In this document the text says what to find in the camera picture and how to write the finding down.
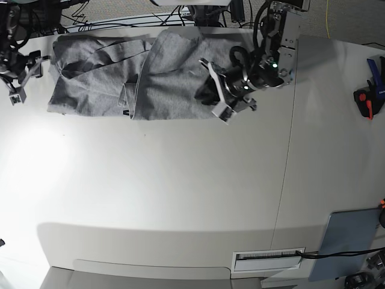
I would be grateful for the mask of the central robot base mount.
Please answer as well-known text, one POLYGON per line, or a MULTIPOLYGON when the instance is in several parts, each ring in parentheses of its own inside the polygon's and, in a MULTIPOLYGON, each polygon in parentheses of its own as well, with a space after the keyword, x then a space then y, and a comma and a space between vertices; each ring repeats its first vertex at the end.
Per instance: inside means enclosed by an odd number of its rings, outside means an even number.
POLYGON ((229 11, 232 1, 225 1, 225 5, 186 5, 188 14, 183 14, 184 6, 179 6, 178 15, 185 26, 190 21, 197 27, 227 28, 225 12, 229 11))

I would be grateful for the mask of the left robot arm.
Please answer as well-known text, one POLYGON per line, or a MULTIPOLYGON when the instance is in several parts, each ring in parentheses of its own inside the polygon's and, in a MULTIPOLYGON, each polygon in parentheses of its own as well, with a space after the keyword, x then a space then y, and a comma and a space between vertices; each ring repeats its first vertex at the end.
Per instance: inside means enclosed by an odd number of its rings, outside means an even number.
POLYGON ((195 98, 210 105, 218 118, 228 119, 247 108, 256 110, 253 92, 290 84, 301 13, 309 7, 309 1, 265 1, 254 18, 253 50, 233 46, 230 69, 200 59, 209 78, 195 98))

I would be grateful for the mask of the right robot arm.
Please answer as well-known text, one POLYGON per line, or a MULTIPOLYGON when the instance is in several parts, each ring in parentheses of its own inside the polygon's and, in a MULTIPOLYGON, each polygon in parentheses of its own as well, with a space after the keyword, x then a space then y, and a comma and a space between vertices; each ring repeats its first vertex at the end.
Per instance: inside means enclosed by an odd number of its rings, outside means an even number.
POLYGON ((28 55, 19 52, 34 32, 34 20, 29 4, 1 2, 1 81, 10 96, 21 94, 30 78, 41 78, 42 63, 51 59, 40 50, 28 55))

